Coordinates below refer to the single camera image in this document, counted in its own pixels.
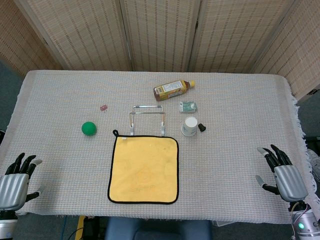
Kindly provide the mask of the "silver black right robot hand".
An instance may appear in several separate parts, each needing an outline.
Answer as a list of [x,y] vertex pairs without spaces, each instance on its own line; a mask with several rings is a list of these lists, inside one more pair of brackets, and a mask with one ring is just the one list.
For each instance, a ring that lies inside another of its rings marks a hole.
[[288,203],[304,201],[309,193],[298,168],[284,151],[273,144],[270,147],[272,150],[258,147],[257,151],[269,165],[276,186],[266,184],[259,175],[255,176],[256,181],[264,190],[281,196]]

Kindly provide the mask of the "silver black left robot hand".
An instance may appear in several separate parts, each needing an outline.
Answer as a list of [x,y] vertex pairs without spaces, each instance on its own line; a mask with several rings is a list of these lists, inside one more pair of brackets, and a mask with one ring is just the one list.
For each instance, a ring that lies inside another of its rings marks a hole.
[[25,153],[21,153],[0,177],[0,210],[2,212],[20,210],[25,203],[39,197],[45,189],[44,186],[40,186],[35,192],[28,193],[31,176],[43,161],[37,159],[35,155],[27,158],[24,156]]

